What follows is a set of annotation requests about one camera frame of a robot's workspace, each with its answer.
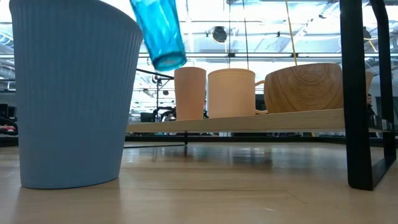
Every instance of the ceiling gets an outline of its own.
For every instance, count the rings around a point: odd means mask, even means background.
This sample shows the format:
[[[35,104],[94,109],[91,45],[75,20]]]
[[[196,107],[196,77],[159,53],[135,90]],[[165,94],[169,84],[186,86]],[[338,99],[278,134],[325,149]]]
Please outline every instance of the ceiling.
[[[129,0],[103,0],[119,8],[134,19]],[[0,0],[0,55],[13,54],[12,21],[8,10],[9,0]],[[391,52],[398,56],[398,1],[386,1],[391,34]],[[292,44],[285,1],[245,0],[176,0],[180,27],[185,50],[188,53],[186,66],[196,66],[212,72],[221,68],[247,68],[245,53],[250,53],[249,69],[256,73],[256,80],[274,70],[293,66]],[[341,50],[340,6],[337,0],[289,0],[290,19],[294,35],[298,63],[333,62],[340,63]],[[371,34],[371,40],[364,43],[367,54],[378,51],[377,22],[369,1],[363,0],[363,23]],[[216,26],[224,27],[228,37],[225,44],[212,38]],[[138,67],[154,72],[147,58],[144,43]],[[228,60],[227,53],[241,54],[241,57]],[[318,57],[328,53],[331,57]],[[367,70],[378,73],[378,59],[368,58]],[[0,57],[0,77],[14,78],[14,61]],[[14,83],[0,83],[0,88],[15,88]],[[159,94],[159,106],[174,106],[174,84],[163,83],[162,90],[169,94]],[[137,72],[131,109],[152,111],[156,107],[156,84],[152,75]]]

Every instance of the person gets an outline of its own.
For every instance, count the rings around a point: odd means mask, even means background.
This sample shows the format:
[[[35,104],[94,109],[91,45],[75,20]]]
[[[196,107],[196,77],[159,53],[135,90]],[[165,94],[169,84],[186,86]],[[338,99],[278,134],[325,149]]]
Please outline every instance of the person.
[[[373,115],[376,115],[372,109],[372,95],[368,94],[368,116],[369,116],[369,120],[373,121],[373,119],[371,118]],[[369,137],[370,138],[377,138],[377,134],[376,133],[369,133]]]

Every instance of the black stand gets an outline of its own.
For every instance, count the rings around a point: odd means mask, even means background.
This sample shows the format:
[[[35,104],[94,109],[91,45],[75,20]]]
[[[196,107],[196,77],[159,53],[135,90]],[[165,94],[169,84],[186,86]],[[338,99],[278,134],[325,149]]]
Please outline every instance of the black stand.
[[[388,16],[383,0],[370,0],[370,3],[377,19],[379,37],[382,118],[393,129]],[[362,1],[341,0],[340,11],[348,184],[357,189],[374,190],[396,160],[394,132],[383,133],[384,159],[372,166],[366,105]]]

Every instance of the blue cup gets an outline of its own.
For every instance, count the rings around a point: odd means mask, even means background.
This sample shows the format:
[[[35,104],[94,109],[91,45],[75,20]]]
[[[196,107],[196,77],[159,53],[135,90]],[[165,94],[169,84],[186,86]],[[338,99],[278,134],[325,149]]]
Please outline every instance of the blue cup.
[[[187,62],[175,0],[130,0],[152,64],[169,71]]]

